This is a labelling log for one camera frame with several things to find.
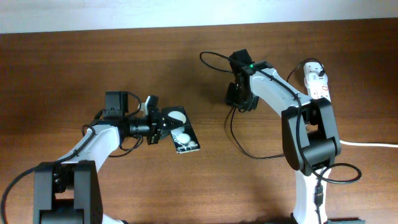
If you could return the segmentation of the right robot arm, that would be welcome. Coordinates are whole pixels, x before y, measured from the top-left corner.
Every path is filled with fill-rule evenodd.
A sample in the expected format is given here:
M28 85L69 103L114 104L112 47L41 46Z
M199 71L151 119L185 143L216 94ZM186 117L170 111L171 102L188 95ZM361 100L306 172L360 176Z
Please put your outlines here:
M295 223L326 223L325 190L329 173L341 152L335 115L329 100L296 90L266 61L255 62L245 49L228 57L235 81L227 104L244 113L264 100L281 118L282 149L295 171Z

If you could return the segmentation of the black smartphone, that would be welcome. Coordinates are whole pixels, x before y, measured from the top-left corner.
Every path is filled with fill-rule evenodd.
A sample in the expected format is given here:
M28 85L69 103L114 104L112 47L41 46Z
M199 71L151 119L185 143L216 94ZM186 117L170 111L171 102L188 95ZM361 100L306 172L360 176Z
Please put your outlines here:
M166 128L170 129L170 131L167 132L170 134L172 141L174 142L176 152L179 154L184 154L200 150L200 143L198 142L184 107L173 106L164 108L162 113L166 112L182 112L186 116L186 123L182 127Z

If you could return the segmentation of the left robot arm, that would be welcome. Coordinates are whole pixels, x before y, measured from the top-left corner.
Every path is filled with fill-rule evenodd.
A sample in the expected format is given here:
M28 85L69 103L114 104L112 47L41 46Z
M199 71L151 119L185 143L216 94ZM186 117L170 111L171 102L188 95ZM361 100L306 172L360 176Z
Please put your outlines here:
M118 223L104 214L98 171L125 138L156 144L188 122L181 106L158 109L156 96L139 103L143 117L128 112L128 91L108 91L105 107L83 129L83 138L35 172L34 223Z

